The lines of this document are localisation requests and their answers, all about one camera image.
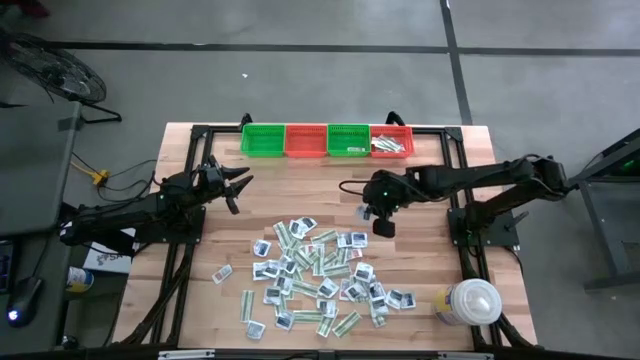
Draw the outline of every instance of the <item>gray floor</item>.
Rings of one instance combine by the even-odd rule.
[[[50,6],[49,19],[10,12],[5,21],[52,40],[446,45],[437,0],[60,0]],[[450,6],[460,46],[640,46],[640,3],[633,0],[450,0]],[[154,158],[168,121],[237,122],[250,112],[264,122],[369,123],[396,110],[411,123],[460,124],[447,55],[75,54],[107,83],[104,105],[125,117],[118,125],[88,126],[78,138],[75,151],[100,168]],[[553,154],[575,174],[640,124],[640,58],[464,56],[461,62],[474,124],[489,126],[498,160]],[[0,76],[0,100],[49,101],[7,69]],[[140,169],[119,184],[149,172]],[[99,202],[76,172],[66,197],[72,204]],[[531,215],[518,233],[540,344],[638,357],[639,289],[582,290],[606,272],[578,194],[523,208]],[[82,304],[74,331],[85,345],[102,343],[110,322],[101,309],[114,300]]]

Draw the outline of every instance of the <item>wooden table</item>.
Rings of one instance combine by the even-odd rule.
[[[183,170],[192,125],[167,124],[158,157],[157,178]],[[462,130],[469,166],[494,163],[488,129],[465,126]],[[196,248],[191,270],[180,348],[472,349],[468,327],[443,325],[431,309],[431,299],[438,289],[461,281],[458,254],[448,235],[445,212],[449,203],[416,203],[401,210],[393,216],[396,237],[386,239],[373,235],[370,228],[354,216],[361,199],[338,189],[341,180],[369,179],[381,168],[403,173],[407,166],[442,164],[437,137],[416,136],[416,152],[406,160],[247,158],[240,152],[240,137],[239,134],[216,134],[213,153],[226,166],[251,167],[250,174],[255,179],[237,200],[239,215],[231,215],[222,200],[207,205],[203,239]],[[196,159],[200,159],[201,151],[199,149]],[[453,154],[454,163],[457,163],[455,152]],[[477,189],[475,196],[482,200],[500,191],[500,188]],[[252,263],[263,261],[253,255],[252,243],[260,238],[274,241],[269,258],[279,258],[272,225],[279,221],[288,224],[290,219],[303,215],[319,223],[312,235],[329,229],[368,231],[369,247],[364,250],[363,261],[374,266],[387,291],[394,288],[415,291],[417,307],[408,311],[392,310],[387,316],[387,325],[375,329],[367,304],[338,301],[340,315],[334,326],[354,309],[363,317],[342,339],[333,334],[327,339],[316,335],[317,324],[295,324],[291,332],[276,328],[273,306],[262,304],[264,288],[271,282],[252,281]],[[127,336],[156,300],[166,252],[166,245],[152,245],[134,259],[114,341]],[[487,248],[486,252],[491,280],[502,296],[504,312],[525,338],[535,342],[517,262],[512,254],[501,248]],[[225,264],[231,264],[234,273],[222,285],[215,285],[211,275]],[[305,272],[305,279],[316,284],[322,280],[312,278],[310,271]],[[249,340],[245,336],[246,325],[240,323],[242,290],[255,291],[253,319],[267,325],[259,342]],[[287,306],[289,309],[315,309],[315,299],[296,294]],[[165,334],[171,323],[172,308],[173,304],[170,304],[164,322]]]

